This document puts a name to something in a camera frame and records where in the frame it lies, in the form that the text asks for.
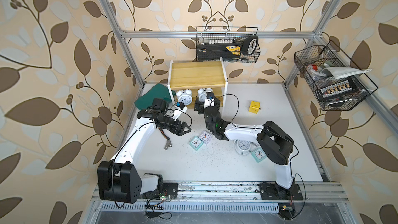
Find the white twin-bell alarm clock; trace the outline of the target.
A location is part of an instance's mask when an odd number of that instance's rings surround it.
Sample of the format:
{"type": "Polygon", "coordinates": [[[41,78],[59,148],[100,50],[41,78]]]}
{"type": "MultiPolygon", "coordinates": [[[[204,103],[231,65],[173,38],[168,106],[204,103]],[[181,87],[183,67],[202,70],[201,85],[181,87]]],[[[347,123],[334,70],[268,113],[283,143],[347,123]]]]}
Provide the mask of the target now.
{"type": "Polygon", "coordinates": [[[204,103],[207,97],[207,92],[213,92],[212,88],[200,88],[198,90],[198,100],[200,103],[204,103]]]}
{"type": "Polygon", "coordinates": [[[176,92],[178,102],[183,103],[185,106],[188,106],[192,103],[192,91],[190,89],[179,90],[176,92]]]}

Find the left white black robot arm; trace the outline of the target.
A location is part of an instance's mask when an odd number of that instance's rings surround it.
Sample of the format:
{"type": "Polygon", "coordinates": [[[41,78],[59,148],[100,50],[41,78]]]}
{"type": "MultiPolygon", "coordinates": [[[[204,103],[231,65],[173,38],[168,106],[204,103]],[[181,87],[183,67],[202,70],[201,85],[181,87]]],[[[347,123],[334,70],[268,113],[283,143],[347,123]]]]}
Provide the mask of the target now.
{"type": "Polygon", "coordinates": [[[102,161],[97,168],[100,199],[133,204],[144,194],[158,196],[164,193],[162,175],[139,175],[135,164],[146,141],[158,128],[177,136],[191,132],[190,125],[167,112],[167,101],[154,99],[152,105],[137,113],[127,140],[110,161],[102,161]]]}

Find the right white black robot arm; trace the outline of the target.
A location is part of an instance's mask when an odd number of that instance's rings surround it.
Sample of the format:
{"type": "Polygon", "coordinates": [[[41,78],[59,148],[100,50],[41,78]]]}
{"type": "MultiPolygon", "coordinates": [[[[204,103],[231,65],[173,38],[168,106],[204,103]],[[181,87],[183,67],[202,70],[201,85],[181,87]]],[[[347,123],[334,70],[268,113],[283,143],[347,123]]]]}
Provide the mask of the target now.
{"type": "Polygon", "coordinates": [[[219,100],[213,97],[204,102],[196,99],[194,110],[204,115],[207,130],[216,139],[259,145],[265,156],[275,165],[275,189],[292,189],[295,182],[291,168],[294,141],[276,123],[267,121],[263,125],[234,125],[233,122],[221,118],[219,100]]]}

